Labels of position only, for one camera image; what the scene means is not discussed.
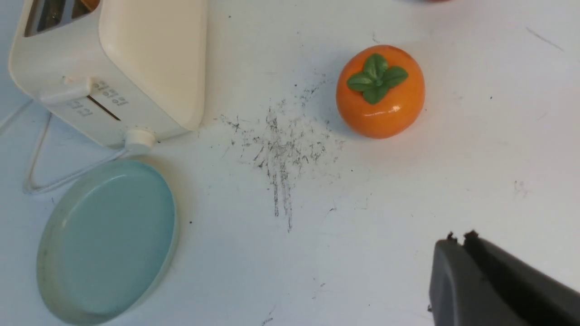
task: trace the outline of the light blue plate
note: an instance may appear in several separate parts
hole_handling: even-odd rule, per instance
[[[100,324],[147,296],[177,244],[173,195],[139,161],[104,164],[52,212],[37,256],[44,303],[70,324]]]

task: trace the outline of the toaster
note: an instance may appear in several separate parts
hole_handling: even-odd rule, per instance
[[[96,143],[163,140],[204,112],[207,0],[25,0],[16,85]]]

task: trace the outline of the white table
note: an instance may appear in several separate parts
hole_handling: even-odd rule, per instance
[[[356,3],[211,1],[202,128],[141,159],[175,192],[179,248],[111,325],[432,325],[433,245],[471,229],[580,289],[580,2]],[[20,7],[1,5],[2,62]],[[382,141],[334,101],[342,67],[378,43],[413,55],[427,87],[417,122]],[[27,98],[0,77],[1,118]],[[35,258],[64,190],[20,192],[44,119],[35,106],[0,136],[3,325],[60,324]],[[36,180],[107,154],[56,121]]]

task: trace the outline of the plastic fruit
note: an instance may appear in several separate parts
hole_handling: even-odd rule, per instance
[[[338,111],[356,132],[388,138],[407,129],[425,103],[419,64],[389,45],[368,48],[344,67],[336,88]]]

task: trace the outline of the green leaves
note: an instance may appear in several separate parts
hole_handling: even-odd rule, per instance
[[[350,89],[356,90],[357,92],[363,92],[375,85],[374,79],[366,73],[354,74],[346,83]]]
[[[365,61],[363,72],[374,80],[380,80],[388,68],[389,64],[385,57],[375,53]]]
[[[375,53],[365,61],[363,71],[354,74],[346,83],[350,89],[362,92],[362,98],[374,105],[379,103],[391,88],[404,82],[407,77],[409,74],[403,68],[389,67],[385,57]]]

